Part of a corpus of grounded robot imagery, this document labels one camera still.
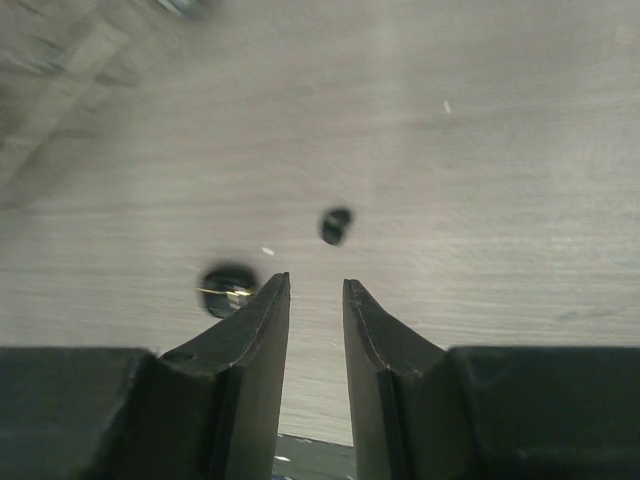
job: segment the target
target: wooden surface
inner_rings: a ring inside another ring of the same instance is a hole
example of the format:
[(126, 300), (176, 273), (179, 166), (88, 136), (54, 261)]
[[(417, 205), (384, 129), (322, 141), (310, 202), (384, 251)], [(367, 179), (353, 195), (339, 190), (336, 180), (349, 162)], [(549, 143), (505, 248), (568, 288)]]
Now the wooden surface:
[(210, 262), (286, 270), (280, 429), (350, 443), (344, 278), (442, 347), (640, 342), (640, 3), (229, 0), (193, 32), (25, 172), (2, 343), (167, 350)]

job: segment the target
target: gray floor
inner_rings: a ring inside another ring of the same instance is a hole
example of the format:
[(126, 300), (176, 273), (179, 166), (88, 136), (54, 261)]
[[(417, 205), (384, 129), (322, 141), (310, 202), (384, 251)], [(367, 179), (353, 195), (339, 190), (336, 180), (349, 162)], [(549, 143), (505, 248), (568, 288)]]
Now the gray floor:
[(287, 270), (281, 430), (351, 443), (343, 278), (444, 347), (640, 342), (639, 2), (225, 0), (200, 30), (0, 214), (3, 343), (168, 349), (210, 261)]

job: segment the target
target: small black object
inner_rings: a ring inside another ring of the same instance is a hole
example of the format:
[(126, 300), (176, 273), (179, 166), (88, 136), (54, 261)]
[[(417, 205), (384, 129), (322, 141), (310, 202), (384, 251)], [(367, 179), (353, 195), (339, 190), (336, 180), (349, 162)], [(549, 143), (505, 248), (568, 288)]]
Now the small black object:
[(198, 290), (205, 310), (216, 318), (226, 318), (249, 303), (257, 288), (258, 281), (250, 268), (231, 265), (207, 273)]
[(343, 242), (352, 219), (353, 215), (347, 208), (334, 208), (327, 211), (320, 225), (322, 239), (329, 245), (339, 245)]

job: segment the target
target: round black object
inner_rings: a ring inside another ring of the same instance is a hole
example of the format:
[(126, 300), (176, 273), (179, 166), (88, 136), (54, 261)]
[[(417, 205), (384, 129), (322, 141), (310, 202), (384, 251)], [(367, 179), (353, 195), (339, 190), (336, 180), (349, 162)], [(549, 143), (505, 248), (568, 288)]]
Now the round black object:
[(329, 245), (340, 245), (345, 238), (345, 234), (353, 215), (347, 208), (334, 208), (325, 212), (320, 224), (322, 239)]
[(257, 289), (258, 281), (253, 271), (240, 266), (211, 270), (198, 288), (205, 310), (216, 318), (226, 318), (244, 307)]

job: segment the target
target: wood grain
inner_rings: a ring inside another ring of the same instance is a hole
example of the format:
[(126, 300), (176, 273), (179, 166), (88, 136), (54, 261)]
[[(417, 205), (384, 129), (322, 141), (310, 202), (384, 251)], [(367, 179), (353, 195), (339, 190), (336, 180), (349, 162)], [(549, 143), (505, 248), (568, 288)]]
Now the wood grain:
[(338, 443), (344, 278), (443, 347), (637, 345), (639, 42), (631, 0), (221, 3), (100, 141), (25, 173), (0, 339), (166, 350), (211, 324), (210, 262), (286, 270), (280, 428)]

